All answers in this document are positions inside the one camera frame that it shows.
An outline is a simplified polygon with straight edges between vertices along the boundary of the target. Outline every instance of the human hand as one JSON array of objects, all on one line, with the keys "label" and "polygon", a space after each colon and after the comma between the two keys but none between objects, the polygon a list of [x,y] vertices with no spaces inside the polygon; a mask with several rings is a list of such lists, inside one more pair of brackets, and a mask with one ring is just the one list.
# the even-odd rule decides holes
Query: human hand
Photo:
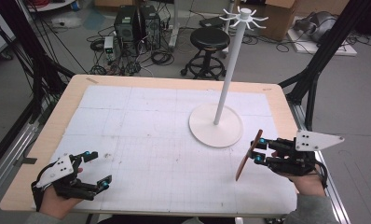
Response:
[{"label": "human hand", "polygon": [[75,198],[65,199],[58,196],[54,187],[49,186],[44,192],[39,212],[57,219],[63,219],[81,201],[83,200]]},{"label": "human hand", "polygon": [[[272,153],[272,156],[276,157],[277,153],[276,152]],[[279,175],[287,177],[291,181],[293,181],[299,194],[325,197],[322,180],[320,179],[320,176],[317,174],[316,171],[312,171],[308,175],[302,176],[286,174]]]}]

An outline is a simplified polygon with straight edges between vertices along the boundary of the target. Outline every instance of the white pole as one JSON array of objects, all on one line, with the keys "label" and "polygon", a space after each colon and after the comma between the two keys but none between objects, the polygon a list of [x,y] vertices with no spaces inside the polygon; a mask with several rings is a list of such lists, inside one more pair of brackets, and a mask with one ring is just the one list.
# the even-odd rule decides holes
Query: white pole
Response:
[{"label": "white pole", "polygon": [[214,125],[218,125],[218,123],[220,122],[221,113],[223,112],[224,102],[226,101],[226,98],[227,98],[229,84],[231,83],[231,80],[232,80],[232,75],[234,73],[236,61],[238,59],[240,45],[243,39],[245,29],[246,29],[246,22],[244,21],[240,22],[238,25],[237,31],[236,31],[233,49],[231,50],[231,56],[229,58],[226,79],[224,79],[223,90],[221,91],[220,102],[218,103],[217,112],[215,114]]}]

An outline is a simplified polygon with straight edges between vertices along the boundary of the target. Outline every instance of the round white base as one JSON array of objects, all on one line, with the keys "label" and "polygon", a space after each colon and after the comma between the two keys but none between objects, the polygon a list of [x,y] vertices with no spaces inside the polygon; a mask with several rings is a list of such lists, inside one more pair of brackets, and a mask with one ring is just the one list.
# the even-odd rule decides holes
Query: round white base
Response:
[{"label": "round white base", "polygon": [[214,125],[217,104],[200,105],[189,117],[189,128],[200,142],[210,147],[229,147],[240,139],[243,125],[231,108],[224,106],[220,122]]}]

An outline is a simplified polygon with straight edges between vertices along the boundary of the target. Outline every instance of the wheel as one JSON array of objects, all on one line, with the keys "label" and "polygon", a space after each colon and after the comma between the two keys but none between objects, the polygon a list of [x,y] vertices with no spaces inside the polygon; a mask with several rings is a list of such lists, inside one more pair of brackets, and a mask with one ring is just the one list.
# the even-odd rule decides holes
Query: wheel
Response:
[{"label": "wheel", "polygon": [[186,73],[187,73],[187,70],[186,70],[186,68],[185,68],[185,69],[182,69],[182,71],[180,71],[180,74],[182,75],[182,77],[183,77],[183,76],[185,76],[185,75],[186,75]]}]

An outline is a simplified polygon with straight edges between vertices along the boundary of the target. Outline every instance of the chair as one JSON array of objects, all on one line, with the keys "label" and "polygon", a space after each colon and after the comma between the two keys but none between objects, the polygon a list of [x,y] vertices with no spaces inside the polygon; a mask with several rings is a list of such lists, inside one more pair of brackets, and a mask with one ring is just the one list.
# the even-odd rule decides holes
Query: chair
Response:
[{"label": "chair", "polygon": [[185,76],[189,70],[194,74],[194,79],[201,77],[218,80],[220,76],[225,76],[226,68],[218,58],[212,57],[212,54],[228,47],[229,35],[220,29],[204,27],[192,32],[190,40],[199,49],[199,52],[185,65],[181,75]]}]

